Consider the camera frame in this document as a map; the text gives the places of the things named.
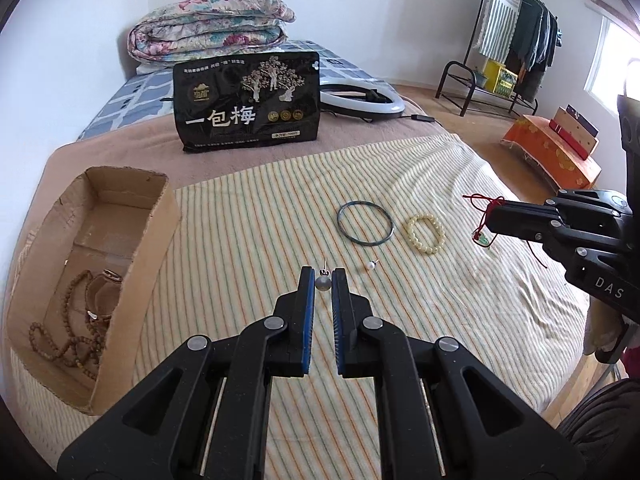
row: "black package bag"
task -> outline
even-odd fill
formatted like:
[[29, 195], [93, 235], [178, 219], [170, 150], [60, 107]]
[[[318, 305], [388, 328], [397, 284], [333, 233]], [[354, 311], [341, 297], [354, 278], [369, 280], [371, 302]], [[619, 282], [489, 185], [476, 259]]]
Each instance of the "black package bag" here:
[[268, 52], [174, 66], [175, 126], [186, 152], [316, 140], [317, 52]]

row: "bangle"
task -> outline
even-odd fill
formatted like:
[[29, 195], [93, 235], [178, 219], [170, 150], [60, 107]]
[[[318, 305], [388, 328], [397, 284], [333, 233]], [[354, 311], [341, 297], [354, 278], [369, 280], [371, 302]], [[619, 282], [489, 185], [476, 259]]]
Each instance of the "bangle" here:
[[[380, 211], [385, 216], [387, 221], [389, 222], [389, 232], [388, 232], [388, 234], [386, 234], [386, 236], [384, 238], [382, 238], [382, 240], [378, 240], [376, 242], [366, 242], [364, 240], [358, 240], [357, 238], [354, 238], [353, 236], [348, 234], [347, 231], [345, 231], [344, 227], [342, 226], [342, 223], [340, 222], [340, 220], [342, 220], [342, 216], [344, 215], [344, 211], [348, 207], [351, 207], [353, 205], [368, 205], [369, 207], [373, 207], [373, 208], [377, 209], [378, 211]], [[389, 212], [386, 209], [384, 209], [382, 206], [379, 206], [378, 204], [374, 204], [373, 202], [366, 202], [365, 200], [354, 200], [352, 202], [347, 202], [346, 204], [341, 206], [340, 209], [338, 209], [338, 215], [337, 215], [336, 220], [337, 220], [337, 223], [338, 223], [338, 229], [340, 230], [341, 234], [345, 238], [348, 238], [349, 240], [351, 240], [355, 244], [362, 245], [362, 246], [365, 246], [365, 247], [376, 247], [378, 245], [382, 245], [383, 243], [387, 242], [394, 235], [394, 231], [396, 230], [396, 226], [394, 224], [394, 220], [391, 218], [391, 215], [389, 214]]]
[[[420, 240], [418, 240], [418, 237], [414, 232], [414, 226], [418, 220], [428, 220], [431, 230], [434, 231], [434, 234], [438, 239], [438, 243], [435, 247], [429, 247], [427, 244], [423, 244]], [[415, 246], [415, 248], [425, 254], [437, 254], [444, 245], [444, 227], [441, 222], [432, 214], [425, 213], [409, 218], [409, 221], [406, 224], [406, 232], [409, 235], [409, 241]]]

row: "orange tablecloth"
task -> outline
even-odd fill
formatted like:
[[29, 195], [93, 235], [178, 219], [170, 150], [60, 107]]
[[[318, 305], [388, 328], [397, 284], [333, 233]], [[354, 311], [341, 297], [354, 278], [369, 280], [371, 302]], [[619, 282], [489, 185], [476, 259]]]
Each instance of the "orange tablecloth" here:
[[549, 127], [548, 119], [522, 116], [502, 142], [520, 146], [563, 189], [591, 189], [600, 175], [601, 169], [596, 161], [591, 157], [582, 160]]

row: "red string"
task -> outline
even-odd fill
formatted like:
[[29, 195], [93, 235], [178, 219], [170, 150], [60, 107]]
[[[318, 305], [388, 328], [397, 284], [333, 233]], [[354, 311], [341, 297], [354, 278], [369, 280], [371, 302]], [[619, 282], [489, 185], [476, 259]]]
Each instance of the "red string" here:
[[[480, 193], [473, 193], [472, 195], [463, 195], [462, 198], [468, 199], [469, 202], [471, 202], [471, 205], [473, 206], [473, 208], [475, 208], [478, 211], [482, 212], [482, 218], [480, 219], [480, 223], [478, 224], [478, 228], [471, 235], [471, 239], [473, 240], [473, 242], [476, 245], [479, 245], [479, 246], [484, 247], [484, 248], [491, 247], [491, 245], [495, 242], [495, 239], [498, 237], [498, 235], [494, 235], [494, 237], [492, 238], [492, 240], [489, 242], [488, 245], [481, 244], [480, 243], [480, 237], [482, 235], [482, 229], [484, 229], [486, 227], [486, 219], [491, 214], [491, 211], [495, 207], [497, 207], [499, 205], [503, 205], [504, 202], [506, 201], [506, 199], [503, 196], [499, 196], [498, 198], [491, 198], [489, 196], [484, 196], [483, 194], [480, 194]], [[474, 202], [474, 200], [487, 200], [488, 204], [484, 209], [482, 209], [480, 206], [478, 206]], [[531, 254], [533, 254], [533, 257], [538, 261], [538, 263], [540, 265], [545, 267], [545, 269], [548, 269], [548, 267], [542, 262], [542, 260], [540, 260], [540, 258], [533, 251], [533, 248], [531, 247], [531, 244], [529, 243], [529, 241], [526, 240], [526, 242], [527, 242], [527, 245], [529, 247], [529, 250], [531, 251]]]

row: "striped cloth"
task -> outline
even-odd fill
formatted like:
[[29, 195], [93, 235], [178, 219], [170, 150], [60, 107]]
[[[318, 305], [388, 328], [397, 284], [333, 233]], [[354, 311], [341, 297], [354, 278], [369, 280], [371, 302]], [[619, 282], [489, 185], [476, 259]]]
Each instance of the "striped cloth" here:
[[[368, 297], [377, 316], [409, 336], [458, 338], [542, 410], [578, 361], [588, 298], [519, 240], [474, 245], [479, 213], [462, 199], [470, 192], [514, 199], [449, 134], [293, 158], [177, 190], [182, 221], [150, 300], [132, 385], [190, 335], [232, 336], [270, 314], [279, 295], [295, 290], [300, 268], [317, 269], [327, 257], [347, 269], [352, 291]], [[398, 230], [388, 243], [364, 248], [340, 236], [336, 210], [357, 199], [391, 212]], [[404, 224], [417, 212], [446, 226], [437, 256], [407, 240]], [[386, 227], [365, 207], [350, 208], [345, 221], [370, 238]], [[426, 227], [416, 229], [433, 244]], [[364, 263], [376, 259], [367, 272]], [[23, 431], [55, 464], [94, 418], [57, 400], [15, 355], [13, 365]], [[267, 446], [270, 480], [379, 478], [373, 382], [337, 375], [329, 293], [316, 293], [309, 376], [274, 380]]]
[[504, 63], [520, 14], [522, 0], [484, 0], [476, 48], [483, 56]]

